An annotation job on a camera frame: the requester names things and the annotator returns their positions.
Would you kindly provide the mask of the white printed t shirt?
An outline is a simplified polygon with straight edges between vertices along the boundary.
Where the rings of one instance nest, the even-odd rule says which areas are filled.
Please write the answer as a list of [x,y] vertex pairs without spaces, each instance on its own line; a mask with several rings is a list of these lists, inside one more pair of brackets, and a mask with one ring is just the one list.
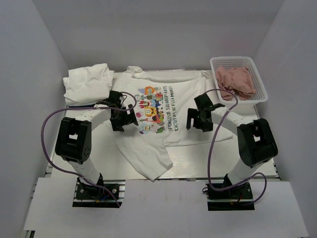
[[126,104],[134,108],[138,125],[130,124],[123,132],[107,129],[114,142],[144,177],[155,180],[173,165],[167,148],[210,143],[213,132],[186,129],[187,112],[196,106],[194,98],[213,89],[210,73],[195,71],[187,75],[178,70],[167,76],[156,76],[138,66],[128,66],[115,80],[113,90],[134,96]]

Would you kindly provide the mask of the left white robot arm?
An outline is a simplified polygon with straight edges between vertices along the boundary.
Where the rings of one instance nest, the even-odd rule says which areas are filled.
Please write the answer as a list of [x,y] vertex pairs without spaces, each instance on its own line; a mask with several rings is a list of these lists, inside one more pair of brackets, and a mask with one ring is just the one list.
[[138,125],[134,108],[137,100],[127,92],[110,91],[108,98],[98,101],[93,107],[84,107],[85,112],[75,118],[61,120],[55,153],[67,161],[74,175],[94,198],[104,194],[102,175],[95,168],[90,154],[92,151],[92,132],[102,123],[109,121],[113,131],[124,131],[124,126]]

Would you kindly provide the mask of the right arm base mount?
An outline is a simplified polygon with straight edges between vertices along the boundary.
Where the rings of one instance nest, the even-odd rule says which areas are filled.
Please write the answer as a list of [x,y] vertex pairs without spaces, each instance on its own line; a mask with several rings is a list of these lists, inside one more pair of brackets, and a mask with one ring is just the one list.
[[207,195],[208,211],[255,210],[249,182],[224,191],[215,191],[209,184],[206,184],[202,193]]

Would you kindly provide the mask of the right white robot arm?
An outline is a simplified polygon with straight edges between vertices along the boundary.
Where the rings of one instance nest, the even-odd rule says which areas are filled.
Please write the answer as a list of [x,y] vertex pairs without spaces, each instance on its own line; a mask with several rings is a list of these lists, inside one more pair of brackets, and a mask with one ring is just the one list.
[[[214,191],[224,191],[231,198],[241,193],[241,185],[247,183],[256,170],[264,163],[278,154],[278,148],[266,119],[248,120],[235,112],[235,104],[226,109],[221,103],[213,104],[207,93],[194,99],[196,109],[189,108],[187,114],[186,128],[191,127],[202,130],[202,132],[213,131],[213,125],[217,128],[213,131],[213,138],[208,154],[208,181],[210,188]],[[216,188],[211,182],[211,156],[216,136],[221,127],[229,130],[237,136],[238,152],[240,159],[234,168],[225,175],[224,186]]]

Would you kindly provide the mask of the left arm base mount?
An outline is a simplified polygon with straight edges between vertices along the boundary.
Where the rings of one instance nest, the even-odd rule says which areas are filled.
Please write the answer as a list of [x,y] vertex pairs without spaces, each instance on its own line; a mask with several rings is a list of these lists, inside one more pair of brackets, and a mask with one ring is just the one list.
[[123,202],[125,183],[104,181],[103,188],[81,182],[78,178],[73,196],[72,207],[77,208],[119,208]]

